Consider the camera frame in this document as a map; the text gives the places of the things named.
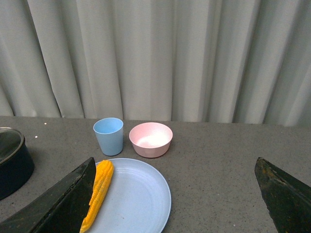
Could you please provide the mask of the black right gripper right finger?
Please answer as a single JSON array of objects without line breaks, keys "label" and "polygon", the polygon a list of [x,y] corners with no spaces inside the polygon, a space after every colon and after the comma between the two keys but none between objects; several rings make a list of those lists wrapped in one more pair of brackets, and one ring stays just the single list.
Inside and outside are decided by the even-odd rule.
[{"label": "black right gripper right finger", "polygon": [[311,231],[311,187],[259,157],[255,176],[279,233]]}]

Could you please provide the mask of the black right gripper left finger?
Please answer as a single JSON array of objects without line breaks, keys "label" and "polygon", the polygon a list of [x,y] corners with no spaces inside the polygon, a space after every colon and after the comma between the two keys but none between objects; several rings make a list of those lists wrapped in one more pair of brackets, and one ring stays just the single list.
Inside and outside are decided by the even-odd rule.
[{"label": "black right gripper left finger", "polygon": [[29,205],[1,222],[2,233],[78,233],[96,174],[90,157]]}]

